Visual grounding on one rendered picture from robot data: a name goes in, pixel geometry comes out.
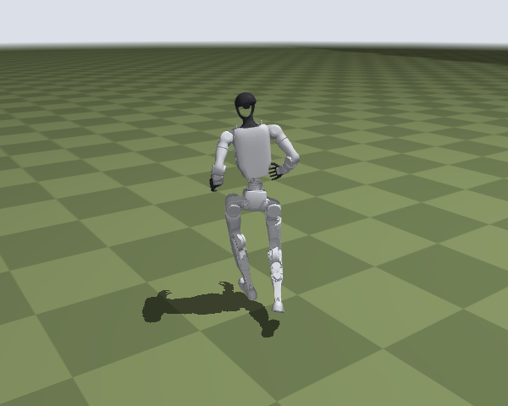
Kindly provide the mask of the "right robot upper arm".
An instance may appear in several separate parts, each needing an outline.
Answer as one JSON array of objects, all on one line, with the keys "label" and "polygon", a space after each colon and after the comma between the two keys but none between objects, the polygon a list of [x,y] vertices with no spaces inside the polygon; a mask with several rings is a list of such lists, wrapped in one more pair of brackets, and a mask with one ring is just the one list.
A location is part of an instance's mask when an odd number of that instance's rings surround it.
[{"label": "right robot upper arm", "polygon": [[300,161],[300,157],[293,148],[292,144],[285,136],[283,130],[276,124],[267,125],[270,139],[276,140],[279,148],[286,153],[285,162],[292,166]]}]

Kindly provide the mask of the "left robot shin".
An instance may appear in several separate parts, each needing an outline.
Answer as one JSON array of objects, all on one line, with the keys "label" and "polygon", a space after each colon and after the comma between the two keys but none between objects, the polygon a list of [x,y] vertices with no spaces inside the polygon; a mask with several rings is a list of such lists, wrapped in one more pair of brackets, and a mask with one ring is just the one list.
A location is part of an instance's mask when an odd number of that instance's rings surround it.
[{"label": "left robot shin", "polygon": [[250,275],[250,264],[248,259],[248,254],[246,249],[243,247],[243,249],[238,250],[237,244],[235,242],[235,238],[230,238],[230,244],[231,249],[235,258],[236,265],[238,266],[242,277],[244,279],[246,289],[250,290],[249,285],[251,285],[251,288],[253,288],[252,281],[251,281],[251,275]]}]

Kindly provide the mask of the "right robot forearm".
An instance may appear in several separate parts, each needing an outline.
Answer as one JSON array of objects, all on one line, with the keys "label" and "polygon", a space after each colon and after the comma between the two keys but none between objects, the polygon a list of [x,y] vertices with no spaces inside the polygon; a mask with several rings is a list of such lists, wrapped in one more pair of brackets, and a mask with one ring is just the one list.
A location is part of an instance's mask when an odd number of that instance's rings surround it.
[{"label": "right robot forearm", "polygon": [[[297,153],[298,154],[298,153]],[[279,167],[276,167],[276,172],[278,175],[280,174],[286,174],[286,173],[289,173],[289,171],[291,169],[294,169],[295,166],[298,164],[298,162],[292,166],[288,165],[285,161],[282,165],[280,165]]]}]

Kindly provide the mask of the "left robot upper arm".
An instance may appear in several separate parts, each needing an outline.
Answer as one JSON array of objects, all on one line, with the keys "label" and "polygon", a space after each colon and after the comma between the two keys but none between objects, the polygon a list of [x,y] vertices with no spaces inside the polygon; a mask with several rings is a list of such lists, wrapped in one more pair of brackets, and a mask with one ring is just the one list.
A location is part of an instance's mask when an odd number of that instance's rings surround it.
[{"label": "left robot upper arm", "polygon": [[215,163],[213,167],[213,175],[224,176],[226,167],[224,161],[229,151],[229,145],[233,143],[234,130],[224,131],[219,139],[215,153]]}]

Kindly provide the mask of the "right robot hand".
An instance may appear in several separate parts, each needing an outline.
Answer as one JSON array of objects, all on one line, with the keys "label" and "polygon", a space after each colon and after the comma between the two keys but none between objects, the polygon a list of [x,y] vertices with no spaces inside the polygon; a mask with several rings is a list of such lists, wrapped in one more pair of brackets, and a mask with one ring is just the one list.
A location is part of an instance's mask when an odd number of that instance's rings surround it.
[{"label": "right robot hand", "polygon": [[[278,164],[276,164],[275,162],[272,162],[272,163],[271,163],[271,165],[274,165],[274,166],[276,166],[276,167],[279,167],[279,165],[278,165]],[[271,180],[278,179],[278,178],[280,178],[280,177],[283,175],[283,174],[280,174],[280,175],[278,175],[278,174],[277,174],[277,172],[276,172],[276,167],[271,167],[271,168],[269,168],[269,170],[271,170],[271,169],[275,169],[275,171],[270,172],[270,173],[275,173],[274,175],[271,175],[270,177],[278,176],[278,177],[276,177],[276,178],[272,178]]]}]

